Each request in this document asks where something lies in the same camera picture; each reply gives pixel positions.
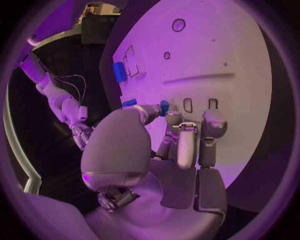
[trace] cable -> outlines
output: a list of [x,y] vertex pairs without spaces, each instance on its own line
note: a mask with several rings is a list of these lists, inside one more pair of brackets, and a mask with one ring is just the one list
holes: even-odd
[[[53,72],[50,71],[49,68],[47,68],[47,67],[41,62],[41,60],[39,60],[39,62],[40,62],[40,64],[42,65],[42,67],[43,67],[47,72],[51,73],[51,74],[54,76],[54,78],[55,78],[56,80],[58,80],[58,81],[60,81],[60,82],[63,82],[63,83],[65,83],[65,84],[69,84],[69,85],[73,86],[73,87],[76,89],[77,93],[78,93],[78,96],[79,96],[79,102],[81,103],[81,102],[83,101],[83,99],[84,99],[84,97],[85,97],[85,94],[86,94],[86,88],[87,88],[86,79],[85,79],[83,76],[77,75],[77,74],[74,74],[74,75],[68,75],[68,76],[58,76],[58,75],[53,74]],[[71,78],[71,77],[80,77],[80,78],[83,79],[83,82],[84,82],[84,90],[83,90],[82,97],[81,97],[81,94],[80,94],[78,88],[77,88],[74,84],[72,84],[72,83],[70,83],[70,82],[67,82],[67,81],[63,81],[63,80],[60,79],[60,78]]]

